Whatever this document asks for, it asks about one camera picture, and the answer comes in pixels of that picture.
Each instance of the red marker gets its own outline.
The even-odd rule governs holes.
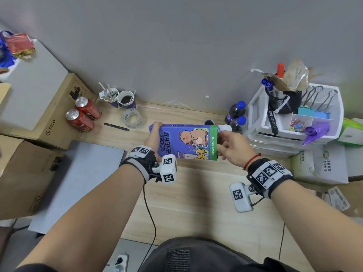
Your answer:
[[[285,63],[279,63],[277,65],[277,76],[279,78],[283,78],[284,77],[284,71],[285,71]]]

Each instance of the plastic bottle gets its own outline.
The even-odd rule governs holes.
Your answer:
[[[232,132],[243,133],[246,128],[246,122],[247,118],[245,118],[244,116],[240,116],[237,119],[232,119],[229,125],[232,127]]]
[[[224,122],[229,125],[232,119],[243,116],[245,114],[245,107],[246,103],[244,101],[238,101],[237,104],[232,105],[229,109],[229,114],[224,118]]]

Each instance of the wooden desk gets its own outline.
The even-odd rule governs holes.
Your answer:
[[[103,125],[104,122],[126,127],[121,120],[123,109],[117,110],[98,102],[102,117],[95,128],[83,133],[80,140],[130,151],[142,145],[155,121],[165,124],[202,124],[211,118],[224,124],[224,115],[209,114],[161,105],[138,103],[142,125],[129,132]],[[289,160],[275,158],[290,167]],[[178,236],[200,235],[213,238],[252,259],[263,262],[267,256],[278,259],[283,221],[272,202],[264,199],[254,211],[239,214],[229,191],[229,184],[249,183],[241,168],[221,159],[217,161],[178,159],[178,180],[166,185],[149,182],[146,199],[157,227],[155,244]],[[252,202],[260,196],[251,197]],[[154,228],[141,194],[127,223],[122,238],[151,243]],[[297,244],[285,231],[281,261],[301,271],[313,271]]]

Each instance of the tape roll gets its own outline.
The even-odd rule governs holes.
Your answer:
[[[131,116],[131,115],[134,115],[136,114],[138,116],[138,119],[136,122],[134,123],[127,123],[127,119]],[[141,125],[141,115],[140,113],[138,112],[137,109],[127,109],[124,114],[122,115],[122,122],[127,126],[129,127],[130,129],[136,129],[138,128],[140,125]]]

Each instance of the cartoon capybara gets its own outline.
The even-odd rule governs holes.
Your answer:
[[[202,129],[196,129],[193,131],[183,131],[179,132],[179,139],[183,141],[187,145],[207,145],[208,139],[206,139],[206,135],[208,132]]]

